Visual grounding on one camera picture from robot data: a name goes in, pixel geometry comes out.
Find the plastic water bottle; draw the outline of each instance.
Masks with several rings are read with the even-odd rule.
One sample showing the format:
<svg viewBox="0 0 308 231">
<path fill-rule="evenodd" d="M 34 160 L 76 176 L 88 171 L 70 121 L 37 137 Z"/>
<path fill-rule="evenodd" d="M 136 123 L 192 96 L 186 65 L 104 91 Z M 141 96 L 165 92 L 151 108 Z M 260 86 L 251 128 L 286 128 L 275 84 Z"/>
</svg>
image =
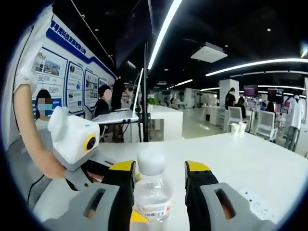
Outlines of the plastic water bottle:
<svg viewBox="0 0 308 231">
<path fill-rule="evenodd" d="M 170 214 L 172 190 L 164 177 L 164 155 L 148 149 L 138 154 L 137 163 L 141 180 L 135 184 L 136 210 L 150 221 L 166 220 Z"/>
</svg>

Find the bottle label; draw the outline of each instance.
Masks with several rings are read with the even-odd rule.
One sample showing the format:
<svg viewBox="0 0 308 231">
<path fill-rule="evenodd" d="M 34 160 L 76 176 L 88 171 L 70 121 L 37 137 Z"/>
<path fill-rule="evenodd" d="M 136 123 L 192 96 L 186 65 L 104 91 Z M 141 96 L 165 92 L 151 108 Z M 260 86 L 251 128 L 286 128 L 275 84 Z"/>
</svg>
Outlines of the bottle label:
<svg viewBox="0 0 308 231">
<path fill-rule="evenodd" d="M 158 218 L 167 215 L 171 209 L 171 201 L 156 205 L 139 206 L 139 210 L 147 218 Z"/>
</svg>

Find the camera lens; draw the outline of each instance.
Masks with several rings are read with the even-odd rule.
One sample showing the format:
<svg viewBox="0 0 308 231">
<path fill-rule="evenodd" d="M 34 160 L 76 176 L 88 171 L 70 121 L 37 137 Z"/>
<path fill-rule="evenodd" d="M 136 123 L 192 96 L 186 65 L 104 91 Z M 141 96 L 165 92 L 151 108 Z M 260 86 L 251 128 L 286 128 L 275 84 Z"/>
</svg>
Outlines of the camera lens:
<svg viewBox="0 0 308 231">
<path fill-rule="evenodd" d="M 95 145 L 95 142 L 96 142 L 95 137 L 92 137 L 92 138 L 89 140 L 88 144 L 87 144 L 87 150 L 92 149 L 92 148 L 94 147 L 94 145 Z"/>
</svg>

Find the person in black shirt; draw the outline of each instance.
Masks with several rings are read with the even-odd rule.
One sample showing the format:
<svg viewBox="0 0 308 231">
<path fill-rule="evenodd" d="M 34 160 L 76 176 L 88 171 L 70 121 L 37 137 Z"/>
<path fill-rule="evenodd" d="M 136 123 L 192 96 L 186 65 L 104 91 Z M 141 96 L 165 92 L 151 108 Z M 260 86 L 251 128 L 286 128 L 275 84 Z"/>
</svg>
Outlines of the person in black shirt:
<svg viewBox="0 0 308 231">
<path fill-rule="evenodd" d="M 235 99 L 234 94 L 235 94 L 235 89 L 231 88 L 228 94 L 226 95 L 226 99 L 225 99 L 226 110 L 228 109 L 228 107 L 233 107 L 236 104 L 236 99 Z"/>
<path fill-rule="evenodd" d="M 122 80 L 121 76 L 119 76 L 119 78 L 117 78 L 114 83 L 112 97 L 111 97 L 111 107 L 113 111 L 121 108 L 122 94 L 124 92 L 131 98 L 131 95 L 128 89 L 126 88 L 124 81 Z M 113 136 L 113 140 L 115 143 L 119 143 L 120 141 L 120 133 L 122 133 L 120 130 L 121 127 L 118 124 L 116 124 L 114 126 L 114 136 Z"/>
<path fill-rule="evenodd" d="M 121 76 L 119 76 L 119 78 L 114 83 L 112 97 L 111 97 L 111 107 L 113 111 L 121 108 L 121 100 L 123 92 L 125 92 L 125 94 L 130 97 L 130 93 L 126 88 L 124 81 L 122 80 Z"/>
<path fill-rule="evenodd" d="M 242 119 L 246 119 L 246 108 L 244 106 L 245 99 L 240 97 L 237 104 L 234 107 L 240 107 L 242 109 Z"/>
<path fill-rule="evenodd" d="M 109 113 L 109 105 L 106 100 L 110 99 L 112 93 L 110 87 L 107 85 L 102 85 L 98 88 L 99 100 L 95 104 L 95 117 L 103 114 Z"/>
</svg>

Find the face mask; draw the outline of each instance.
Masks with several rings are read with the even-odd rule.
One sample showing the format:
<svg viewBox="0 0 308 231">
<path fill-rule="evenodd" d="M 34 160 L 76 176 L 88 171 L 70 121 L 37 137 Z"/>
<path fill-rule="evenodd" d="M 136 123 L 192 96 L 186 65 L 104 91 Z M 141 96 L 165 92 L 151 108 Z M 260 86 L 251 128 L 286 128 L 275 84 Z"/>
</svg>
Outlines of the face mask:
<svg viewBox="0 0 308 231">
<path fill-rule="evenodd" d="M 39 113 L 42 114 L 43 116 L 47 116 L 47 111 L 51 111 L 52 110 L 52 104 L 51 103 L 40 103 L 38 104 L 38 110 Z"/>
</svg>

